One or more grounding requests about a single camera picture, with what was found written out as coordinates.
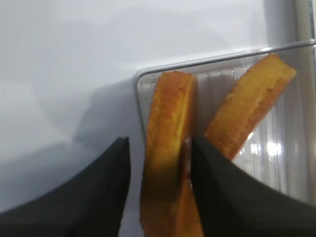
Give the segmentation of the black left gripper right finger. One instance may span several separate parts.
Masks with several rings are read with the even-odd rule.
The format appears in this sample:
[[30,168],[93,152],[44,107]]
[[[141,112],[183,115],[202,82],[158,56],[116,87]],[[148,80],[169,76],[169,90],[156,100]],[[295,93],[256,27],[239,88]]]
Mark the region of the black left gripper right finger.
[[191,181],[206,237],[314,237],[316,208],[279,193],[192,139]]

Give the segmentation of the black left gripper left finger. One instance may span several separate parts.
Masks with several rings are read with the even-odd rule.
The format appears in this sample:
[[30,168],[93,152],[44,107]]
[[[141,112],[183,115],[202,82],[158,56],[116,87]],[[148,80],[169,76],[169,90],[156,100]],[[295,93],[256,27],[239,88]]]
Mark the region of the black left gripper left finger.
[[118,138],[55,190],[0,215],[2,237],[117,237],[130,185],[129,139]]

